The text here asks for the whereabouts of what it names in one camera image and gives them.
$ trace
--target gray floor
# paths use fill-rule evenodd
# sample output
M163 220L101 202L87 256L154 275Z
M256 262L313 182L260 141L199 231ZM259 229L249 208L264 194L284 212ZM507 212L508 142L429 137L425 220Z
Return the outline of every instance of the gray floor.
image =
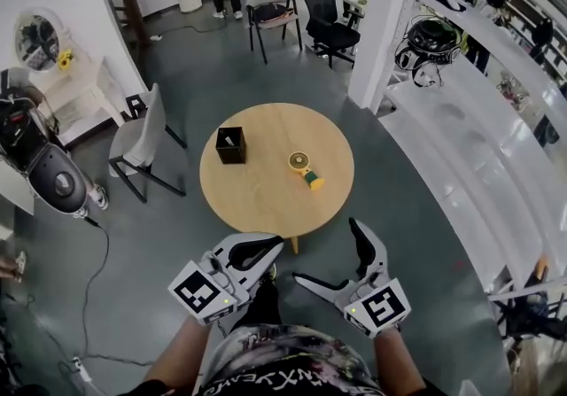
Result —
M212 28L210 4L189 16L170 12L151 31L183 24ZM189 144L182 151L168 136L153 172L187 190L186 198L146 185L142 205L118 179L108 175L106 158L113 131L74 152L78 164L104 184L111 198L97 218L108 230L111 252L93 284L88 311L90 352L139 361L154 360L175 334L186 312L167 286L184 264L200 258L233 232L207 205L198 164L208 137L225 119L246 107L290 102L311 107L333 120L354 155L353 190L327 225L301 238L301 254L287 246L279 261L277 286L285 322L308 324L354 346L372 364L371 342L346 326L338 311L294 285L292 271L338 283L354 277L357 257L347 218L368 224L388 248L390 274L397 276L413 312L402 333L422 373L448 394L471 379L484 395L504 395L509 373L491 312L472 266L425 184L379 122L346 98L346 86L323 60L299 53L293 35L266 33L270 63L251 53L240 23L210 34L171 33L151 50L148 73L159 82L169 125ZM141 180L133 178L135 183ZM83 351L81 310L85 284L100 265L105 237L83 221L36 203L34 218L18 214L16 247L29 254L25 282L3 289L25 300L44 327L61 342L67 358ZM24 307L4 301L14 351L27 382L47 385L52 394L72 394L58 372L62 360L50 339ZM211 342L220 340L215 328ZM100 360L86 361L95 383L107 394L135 386L144 370Z

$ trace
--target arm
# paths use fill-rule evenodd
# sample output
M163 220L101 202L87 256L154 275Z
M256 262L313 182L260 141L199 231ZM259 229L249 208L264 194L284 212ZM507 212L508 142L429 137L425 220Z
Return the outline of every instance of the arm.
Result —
M374 352L380 383L389 396L408 396L425 389L425 382L397 330L380 333L374 339Z
M159 380L170 389L192 390L197 382L210 331L210 325L202 327L193 317L189 317L144 380Z

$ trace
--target gray chair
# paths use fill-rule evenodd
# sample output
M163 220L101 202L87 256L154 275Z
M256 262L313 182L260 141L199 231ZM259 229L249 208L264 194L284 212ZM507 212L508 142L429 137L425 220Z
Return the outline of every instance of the gray chair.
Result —
M273 19L269 22L258 22L256 19L255 10L256 7L263 4L285 4L289 9L290 2L293 2L293 13L281 19ZM298 29L298 39L299 39L299 49L303 50L303 42L301 41L301 30L299 28L299 15L298 6L295 0L246 0L246 10L248 12L248 27L250 31L250 50L254 51L254 40L252 36L252 27L256 28L256 33L258 34L258 40L260 40L260 47L262 49L262 56L264 57L264 62L267 64L268 59L266 58L266 50L264 49L264 42L262 41L261 30L274 29L276 27L283 27L282 40L285 40L285 32L287 30L287 25L295 21L295 25Z
M139 96L134 96L134 99L139 105L145 106ZM122 125L113 139L108 159L110 175L119 177L143 203L147 202L146 198L128 179L133 174L140 174L178 196L185 196L183 191L172 187L151 173L151 163L164 132L173 137L183 149L187 149L187 144L166 124L166 112L161 103L158 84L154 84L151 89L150 104L144 118L137 118L139 116L132 107L132 97L128 100L130 100L128 105L132 117L136 119Z

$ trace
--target black office chair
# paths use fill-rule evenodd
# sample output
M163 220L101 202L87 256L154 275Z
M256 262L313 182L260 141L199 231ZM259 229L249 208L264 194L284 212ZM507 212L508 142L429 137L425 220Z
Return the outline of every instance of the black office chair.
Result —
M307 33L315 41L315 54L317 56L327 54L330 68L333 67L333 56L351 62L354 66L353 59L339 52L353 47L360 41L361 35L352 27L354 19L362 18L362 15L351 9L348 11L351 19L348 26L345 26L336 22L338 18L336 0L305 0L305 2L309 9Z

